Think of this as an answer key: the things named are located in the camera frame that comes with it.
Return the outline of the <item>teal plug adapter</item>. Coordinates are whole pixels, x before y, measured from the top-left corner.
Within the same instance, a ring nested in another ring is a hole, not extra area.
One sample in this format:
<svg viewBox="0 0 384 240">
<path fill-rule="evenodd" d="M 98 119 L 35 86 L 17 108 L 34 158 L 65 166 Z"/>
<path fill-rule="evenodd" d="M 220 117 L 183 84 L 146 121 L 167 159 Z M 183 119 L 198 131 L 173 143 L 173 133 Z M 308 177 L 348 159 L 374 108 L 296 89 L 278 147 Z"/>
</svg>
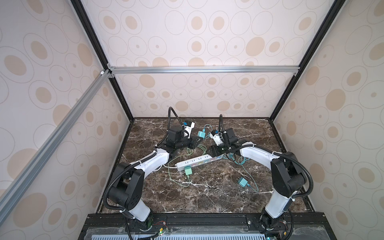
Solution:
<svg viewBox="0 0 384 240">
<path fill-rule="evenodd" d="M 248 186 L 249 186 L 248 181 L 247 181 L 245 178 L 243 178 L 243 177 L 241 177 L 241 178 L 238 179 L 238 184 L 239 184 L 242 188 L 245 188 L 245 187 L 248 187 Z"/>
<path fill-rule="evenodd" d="M 205 139 L 206 138 L 206 133 L 204 131 L 199 131 L 198 132 L 198 137 L 202 138 L 202 139 Z"/>
</svg>

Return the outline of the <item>white power strip coloured sockets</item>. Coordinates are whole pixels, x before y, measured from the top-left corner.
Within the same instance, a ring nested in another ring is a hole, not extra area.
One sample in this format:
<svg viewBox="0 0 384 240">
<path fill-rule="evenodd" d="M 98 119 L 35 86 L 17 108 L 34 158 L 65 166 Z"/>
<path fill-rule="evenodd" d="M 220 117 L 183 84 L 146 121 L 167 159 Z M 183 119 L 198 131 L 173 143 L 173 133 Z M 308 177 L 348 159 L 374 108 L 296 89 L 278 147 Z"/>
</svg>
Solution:
<svg viewBox="0 0 384 240">
<path fill-rule="evenodd" d="M 210 162 L 218 161 L 222 158 L 223 158 L 223 156 L 212 157 L 212 156 L 206 154 L 206 155 L 202 155 L 199 157 L 195 157 L 195 158 L 192 158 L 189 160 L 185 160 L 185 161 L 176 163 L 176 167 L 177 167 L 177 170 L 179 172 L 181 172 L 181 171 L 184 171 L 184 168 L 187 166 L 191 166 L 191 168 L 194 168 L 194 167 L 204 165 L 204 164 L 207 164 Z"/>
</svg>

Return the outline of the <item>light green plug adapter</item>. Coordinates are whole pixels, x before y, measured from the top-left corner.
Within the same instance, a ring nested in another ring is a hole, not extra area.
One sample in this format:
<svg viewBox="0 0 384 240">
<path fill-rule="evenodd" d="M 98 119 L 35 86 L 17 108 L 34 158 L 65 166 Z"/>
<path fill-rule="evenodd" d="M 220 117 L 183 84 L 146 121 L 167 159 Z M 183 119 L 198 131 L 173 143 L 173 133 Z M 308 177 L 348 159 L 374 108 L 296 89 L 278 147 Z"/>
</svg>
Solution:
<svg viewBox="0 0 384 240">
<path fill-rule="evenodd" d="M 193 171 L 192 171 L 191 166 L 187 166 L 187 167 L 185 167 L 185 168 L 184 168 L 184 171 L 185 171 L 186 176 L 190 176 L 190 175 L 193 174 Z"/>
</svg>

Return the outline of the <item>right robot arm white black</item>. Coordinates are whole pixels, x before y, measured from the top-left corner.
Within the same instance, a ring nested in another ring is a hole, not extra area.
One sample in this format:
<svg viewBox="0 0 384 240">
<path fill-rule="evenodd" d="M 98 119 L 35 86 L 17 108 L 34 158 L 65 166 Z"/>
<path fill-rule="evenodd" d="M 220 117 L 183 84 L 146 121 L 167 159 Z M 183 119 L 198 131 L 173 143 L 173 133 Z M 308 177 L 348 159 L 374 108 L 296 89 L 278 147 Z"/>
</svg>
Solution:
<svg viewBox="0 0 384 240">
<path fill-rule="evenodd" d="M 314 179 L 292 152 L 280 153 L 238 139 L 232 128 L 224 127 L 222 115 L 219 116 L 218 130 L 212 133 L 212 139 L 215 141 L 209 148 L 212 157 L 237 155 L 253 160 L 271 171 L 273 193 L 259 220 L 259 225 L 266 231 L 277 226 L 296 198 L 312 193 Z"/>
</svg>

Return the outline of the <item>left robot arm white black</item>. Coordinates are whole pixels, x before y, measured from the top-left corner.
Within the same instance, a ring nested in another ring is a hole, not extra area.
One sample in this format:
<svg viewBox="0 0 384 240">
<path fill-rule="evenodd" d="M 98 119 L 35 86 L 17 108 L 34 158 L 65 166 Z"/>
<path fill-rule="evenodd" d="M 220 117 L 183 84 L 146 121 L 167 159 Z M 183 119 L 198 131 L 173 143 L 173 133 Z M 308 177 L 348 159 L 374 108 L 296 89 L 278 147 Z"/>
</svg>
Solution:
<svg viewBox="0 0 384 240">
<path fill-rule="evenodd" d="M 151 215 L 151 209 L 142 200 L 145 178 L 167 164 L 178 150 L 193 150 L 198 147 L 203 138 L 192 135 L 194 127 L 194 122 L 181 121 L 175 110 L 170 107 L 167 131 L 163 139 L 155 145 L 152 153 L 142 159 L 117 165 L 104 192 L 103 206 L 119 211 L 127 218 L 146 222 Z"/>
</svg>

